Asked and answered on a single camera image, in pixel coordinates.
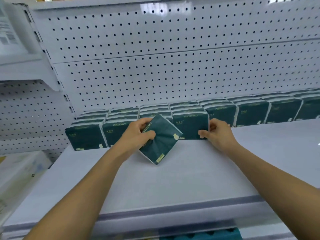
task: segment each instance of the pegboard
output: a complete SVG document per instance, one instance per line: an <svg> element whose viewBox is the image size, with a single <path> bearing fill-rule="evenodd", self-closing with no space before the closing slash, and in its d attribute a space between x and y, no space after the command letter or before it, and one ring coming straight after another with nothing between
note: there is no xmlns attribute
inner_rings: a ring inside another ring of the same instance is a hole
<svg viewBox="0 0 320 240"><path fill-rule="evenodd" d="M320 38L320 0L184 0L33 10L53 63Z"/></svg>
<svg viewBox="0 0 320 240"><path fill-rule="evenodd" d="M320 85L320 40L55 64L76 113Z"/></svg>
<svg viewBox="0 0 320 240"><path fill-rule="evenodd" d="M55 160L74 119L67 100L40 80L0 84L0 154L45 150Z"/></svg>

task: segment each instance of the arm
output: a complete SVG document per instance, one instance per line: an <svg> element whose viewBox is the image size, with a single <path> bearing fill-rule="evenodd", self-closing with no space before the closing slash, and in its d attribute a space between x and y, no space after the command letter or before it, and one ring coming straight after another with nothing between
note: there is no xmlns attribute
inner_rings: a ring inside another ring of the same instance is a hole
<svg viewBox="0 0 320 240"><path fill-rule="evenodd" d="M210 120L210 132L200 137L225 153L249 179L259 194L299 240L320 236L320 190L263 161L234 138L230 126Z"/></svg>
<svg viewBox="0 0 320 240"><path fill-rule="evenodd" d="M32 228L24 240L88 239L121 164L155 137L141 133L151 118L131 122L119 141L86 176Z"/></svg>

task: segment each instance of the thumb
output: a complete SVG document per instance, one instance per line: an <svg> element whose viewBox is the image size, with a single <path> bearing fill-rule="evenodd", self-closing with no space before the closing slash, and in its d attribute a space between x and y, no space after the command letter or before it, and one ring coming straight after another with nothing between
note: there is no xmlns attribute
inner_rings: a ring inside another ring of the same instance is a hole
<svg viewBox="0 0 320 240"><path fill-rule="evenodd" d="M156 133L153 130L150 130L145 133L141 133L137 138L137 146L141 148L147 141L153 140L156 136Z"/></svg>
<svg viewBox="0 0 320 240"><path fill-rule="evenodd" d="M204 129L199 130L198 135L200 136L200 138L210 138L211 136L210 132Z"/></svg>

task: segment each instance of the hand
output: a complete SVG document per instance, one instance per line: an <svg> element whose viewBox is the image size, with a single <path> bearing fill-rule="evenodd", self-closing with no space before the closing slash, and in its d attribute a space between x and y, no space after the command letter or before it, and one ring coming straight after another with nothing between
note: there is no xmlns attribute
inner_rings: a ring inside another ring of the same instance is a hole
<svg viewBox="0 0 320 240"><path fill-rule="evenodd" d="M214 147L223 153L227 153L229 149L238 145L230 125L218 119L210 120L210 132L202 129L198 131L198 134L200 138L207 138Z"/></svg>
<svg viewBox="0 0 320 240"><path fill-rule="evenodd" d="M141 131L152 120L152 118L142 118L131 122L122 134L121 138L111 148L114 151L122 153L124 160L128 159L135 151L140 149L148 140L153 140L156 133L150 130L145 133Z"/></svg>

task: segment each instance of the forearm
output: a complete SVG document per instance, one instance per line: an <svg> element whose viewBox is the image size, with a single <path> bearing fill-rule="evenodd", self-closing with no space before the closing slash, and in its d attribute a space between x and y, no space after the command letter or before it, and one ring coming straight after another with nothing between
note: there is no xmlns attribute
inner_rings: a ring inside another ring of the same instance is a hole
<svg viewBox="0 0 320 240"><path fill-rule="evenodd" d="M226 154L299 240L318 239L318 189L263 161L239 144Z"/></svg>
<svg viewBox="0 0 320 240"><path fill-rule="evenodd" d="M115 150L108 150L87 175L40 220L25 239L89 238L114 177L125 159Z"/></svg>

